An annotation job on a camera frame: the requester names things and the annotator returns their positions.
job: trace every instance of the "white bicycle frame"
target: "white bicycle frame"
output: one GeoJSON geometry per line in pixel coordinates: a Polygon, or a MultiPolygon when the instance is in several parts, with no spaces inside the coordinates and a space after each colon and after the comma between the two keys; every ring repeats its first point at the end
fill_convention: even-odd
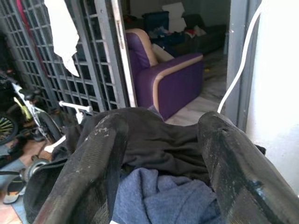
{"type": "Polygon", "coordinates": [[[37,127],[38,127],[38,130],[40,131],[40,133],[45,137],[47,138],[47,133],[45,133],[43,131],[43,127],[41,125],[41,122],[38,118],[38,114],[40,112],[44,112],[44,113],[47,113],[46,111],[36,107],[34,104],[32,104],[30,101],[28,100],[25,100],[25,96],[24,94],[20,93],[20,90],[22,89],[22,87],[20,87],[18,84],[15,84],[15,83],[11,83],[13,88],[14,88],[14,91],[15,93],[19,96],[19,98],[23,101],[24,105],[27,107],[29,113],[31,114],[33,120],[35,121],[37,127]]]}
{"type": "MultiPolygon", "coordinates": [[[[84,110],[86,112],[92,112],[93,111],[93,108],[91,106],[81,106],[81,105],[76,105],[76,104],[70,104],[70,103],[66,103],[64,101],[60,101],[59,105],[74,108],[76,110],[76,118],[77,118],[77,121],[78,121],[79,124],[81,124],[81,122],[84,118],[84,114],[79,110],[84,110]]],[[[59,139],[54,144],[52,144],[50,146],[46,146],[44,150],[48,153],[52,153],[54,148],[56,146],[59,146],[61,143],[63,143],[65,141],[65,139],[66,139],[66,137],[64,135],[61,139],[59,139]]]]}
{"type": "MultiPolygon", "coordinates": [[[[19,96],[19,98],[23,101],[24,105],[27,107],[27,109],[28,109],[29,113],[31,114],[33,120],[35,121],[40,133],[45,138],[47,138],[47,133],[45,133],[43,131],[43,127],[42,127],[42,125],[39,121],[39,118],[38,118],[38,114],[40,112],[44,112],[44,113],[47,113],[47,112],[40,109],[40,108],[38,108],[38,107],[36,107],[36,106],[34,106],[30,101],[25,100],[24,94],[20,93],[20,90],[22,89],[22,87],[20,87],[18,84],[15,84],[13,82],[11,84],[14,88],[15,93],[19,96]]],[[[83,111],[86,111],[86,112],[92,112],[93,111],[93,108],[91,106],[81,106],[81,105],[76,105],[76,104],[70,104],[70,103],[66,103],[64,101],[60,101],[59,105],[74,108],[76,110],[76,118],[77,118],[77,121],[78,121],[79,124],[81,124],[81,122],[84,118],[84,114],[80,110],[83,110],[83,111]]],[[[54,148],[56,146],[60,145],[64,141],[65,141],[65,135],[61,139],[59,139],[57,142],[55,142],[54,144],[46,146],[44,150],[49,152],[49,153],[52,153],[54,148]]]]}

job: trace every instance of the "white cable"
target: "white cable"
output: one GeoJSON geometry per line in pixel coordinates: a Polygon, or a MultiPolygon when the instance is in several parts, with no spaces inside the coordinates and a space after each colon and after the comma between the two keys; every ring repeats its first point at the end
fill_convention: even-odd
{"type": "Polygon", "coordinates": [[[254,25],[255,25],[259,15],[260,15],[261,11],[263,9],[264,2],[266,2],[266,0],[263,0],[261,2],[260,6],[257,8],[256,12],[254,13],[254,15],[251,19],[251,22],[249,24],[248,31],[247,31],[247,34],[246,34],[245,42],[244,42],[244,47],[243,47],[243,52],[242,52],[242,59],[241,59],[241,64],[240,64],[239,70],[238,70],[232,84],[229,86],[228,90],[226,91],[224,97],[222,98],[222,100],[219,104],[219,107],[218,107],[218,110],[217,110],[218,113],[221,112],[225,101],[227,100],[228,96],[230,95],[231,91],[235,87],[236,83],[238,82],[238,80],[239,80],[239,78],[240,78],[240,76],[243,72],[243,69],[244,69],[244,66],[245,66],[245,61],[246,61],[246,56],[247,56],[247,50],[248,50],[250,38],[251,38],[251,35],[252,35],[252,31],[253,31],[254,25]]]}

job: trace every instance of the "armchair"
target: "armchair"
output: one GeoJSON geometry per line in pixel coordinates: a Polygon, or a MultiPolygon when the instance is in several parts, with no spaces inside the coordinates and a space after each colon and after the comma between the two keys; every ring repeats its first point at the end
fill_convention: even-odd
{"type": "Polygon", "coordinates": [[[168,119],[199,95],[202,54],[188,54],[158,63],[145,31],[130,29],[126,34],[138,106],[154,105],[163,118],[168,119]]]}

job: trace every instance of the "bicycle seat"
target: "bicycle seat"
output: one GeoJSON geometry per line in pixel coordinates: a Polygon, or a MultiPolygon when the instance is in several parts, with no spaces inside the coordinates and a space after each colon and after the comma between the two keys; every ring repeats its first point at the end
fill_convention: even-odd
{"type": "Polygon", "coordinates": [[[41,94],[40,90],[29,90],[29,89],[21,89],[19,90],[19,93],[24,95],[25,100],[32,101],[36,96],[39,96],[41,94]]]}

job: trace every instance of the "metal grille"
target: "metal grille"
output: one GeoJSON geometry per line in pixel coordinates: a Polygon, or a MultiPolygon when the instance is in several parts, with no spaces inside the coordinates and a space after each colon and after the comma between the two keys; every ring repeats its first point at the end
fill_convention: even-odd
{"type": "Polygon", "coordinates": [[[57,106],[60,100],[90,105],[95,112],[126,107],[112,19],[107,13],[109,6],[105,1],[95,5],[93,0],[66,3],[80,36],[73,56],[80,77],[73,76],[54,53],[48,10],[43,1],[22,1],[30,32],[16,1],[0,1],[1,20],[6,24],[18,68],[26,76],[24,80],[29,86],[42,89],[48,107],[57,106]]]}

